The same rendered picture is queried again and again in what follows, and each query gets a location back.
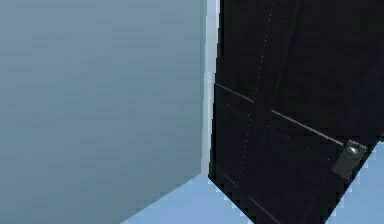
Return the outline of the black room door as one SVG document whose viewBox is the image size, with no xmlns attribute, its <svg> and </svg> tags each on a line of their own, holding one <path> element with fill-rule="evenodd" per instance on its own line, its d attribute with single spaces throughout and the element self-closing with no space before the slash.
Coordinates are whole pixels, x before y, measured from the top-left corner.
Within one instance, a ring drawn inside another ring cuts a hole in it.
<svg viewBox="0 0 384 224">
<path fill-rule="evenodd" d="M 326 224 L 383 138 L 384 0 L 220 0 L 208 176 L 253 224 Z"/>
</svg>

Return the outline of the grey door knob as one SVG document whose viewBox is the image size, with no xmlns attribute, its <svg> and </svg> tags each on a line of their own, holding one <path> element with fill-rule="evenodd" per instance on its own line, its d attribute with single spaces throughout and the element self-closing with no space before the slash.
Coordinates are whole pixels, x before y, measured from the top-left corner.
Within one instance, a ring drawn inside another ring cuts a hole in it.
<svg viewBox="0 0 384 224">
<path fill-rule="evenodd" d="M 348 179 L 354 169 L 362 160 L 366 153 L 367 147 L 353 140 L 349 140 L 339 155 L 332 171 L 339 176 Z"/>
</svg>

